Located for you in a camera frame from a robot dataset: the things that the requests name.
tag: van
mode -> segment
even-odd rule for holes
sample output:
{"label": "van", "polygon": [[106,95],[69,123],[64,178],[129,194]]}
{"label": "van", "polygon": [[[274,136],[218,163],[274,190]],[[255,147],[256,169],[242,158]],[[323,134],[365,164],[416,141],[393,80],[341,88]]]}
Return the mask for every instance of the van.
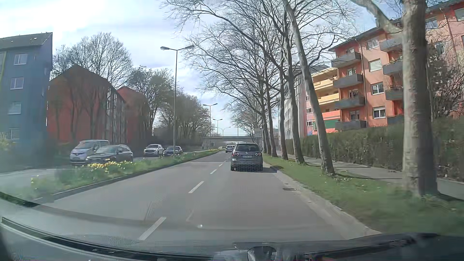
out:
{"label": "van", "polygon": [[83,140],[71,150],[69,155],[69,163],[73,166],[85,164],[85,159],[93,155],[97,149],[110,144],[107,140]]}

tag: red brick building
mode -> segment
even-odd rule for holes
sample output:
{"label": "red brick building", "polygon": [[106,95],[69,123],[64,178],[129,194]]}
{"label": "red brick building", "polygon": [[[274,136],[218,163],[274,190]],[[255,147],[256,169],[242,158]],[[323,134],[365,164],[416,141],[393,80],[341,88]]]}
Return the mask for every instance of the red brick building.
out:
{"label": "red brick building", "polygon": [[127,86],[117,90],[126,101],[125,114],[127,118],[127,144],[132,150],[145,148],[148,137],[151,136],[150,107],[147,98]]}
{"label": "red brick building", "polygon": [[59,143],[127,142],[125,101],[103,77],[74,65],[49,82],[47,132]]}
{"label": "red brick building", "polygon": [[[462,64],[464,2],[451,0],[427,9],[427,40],[450,62]],[[331,50],[340,91],[337,130],[385,126],[403,120],[402,36],[370,29]]]}

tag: grass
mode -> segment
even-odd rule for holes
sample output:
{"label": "grass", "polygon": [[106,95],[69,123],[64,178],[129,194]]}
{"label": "grass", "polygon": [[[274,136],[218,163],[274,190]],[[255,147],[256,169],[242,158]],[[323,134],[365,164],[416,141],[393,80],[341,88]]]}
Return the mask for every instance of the grass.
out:
{"label": "grass", "polygon": [[463,201],[413,196],[384,181],[331,177],[322,174],[319,167],[267,155],[264,161],[378,231],[464,235]]}
{"label": "grass", "polygon": [[163,166],[187,162],[216,152],[218,152],[218,150],[208,150],[187,153],[175,158],[163,157],[156,160],[144,159],[138,162],[94,163],[72,169],[57,170],[54,176],[32,177],[30,187],[14,188],[13,191],[8,188],[2,188],[0,190],[21,199],[33,200],[41,196],[83,187],[144,170],[153,170]]}

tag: building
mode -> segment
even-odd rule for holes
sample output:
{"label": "building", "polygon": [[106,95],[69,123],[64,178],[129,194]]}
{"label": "building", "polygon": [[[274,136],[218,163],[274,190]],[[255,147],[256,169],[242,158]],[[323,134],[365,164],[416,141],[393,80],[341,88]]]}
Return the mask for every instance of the building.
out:
{"label": "building", "polygon": [[103,77],[78,65],[50,81],[47,132],[59,143],[107,139],[127,142],[125,101]]}
{"label": "building", "polygon": [[[335,108],[335,102],[338,101],[338,89],[333,87],[333,81],[337,77],[337,68],[333,67],[320,67],[318,71],[313,71],[311,74],[313,78],[314,88],[319,100],[319,105],[324,118],[327,132],[335,131],[335,123],[340,120],[340,111]],[[295,95],[296,103],[298,106],[298,132],[300,137],[307,135],[317,134],[316,120],[314,118],[313,110],[309,97],[303,82],[303,77],[298,76],[295,78]],[[292,106],[291,99],[287,93],[285,97],[285,139],[292,139]]]}
{"label": "building", "polygon": [[[400,24],[400,19],[393,23]],[[429,44],[449,62],[462,64],[464,3],[451,0],[431,6],[425,27]],[[372,28],[331,49],[338,68],[334,87],[340,90],[335,108],[341,111],[337,130],[394,124],[403,120],[402,35]]]}
{"label": "building", "polygon": [[132,150],[145,148],[148,137],[151,136],[150,107],[147,98],[127,86],[117,90],[126,101],[125,114],[127,118],[127,145]]}
{"label": "building", "polygon": [[0,132],[24,156],[38,152],[46,138],[52,50],[52,33],[0,38]]}

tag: black sedan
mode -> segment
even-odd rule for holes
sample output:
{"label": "black sedan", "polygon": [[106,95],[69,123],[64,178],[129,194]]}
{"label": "black sedan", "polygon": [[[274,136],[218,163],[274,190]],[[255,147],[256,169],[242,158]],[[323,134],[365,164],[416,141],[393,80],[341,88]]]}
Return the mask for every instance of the black sedan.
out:
{"label": "black sedan", "polygon": [[[180,155],[184,153],[182,151],[182,148],[180,146],[175,147],[175,154]],[[164,151],[163,151],[163,156],[172,156],[174,154],[174,146],[168,146]]]}
{"label": "black sedan", "polygon": [[100,147],[91,156],[85,159],[87,164],[89,163],[106,163],[109,161],[123,162],[133,161],[134,154],[130,148],[126,145],[109,145]]}

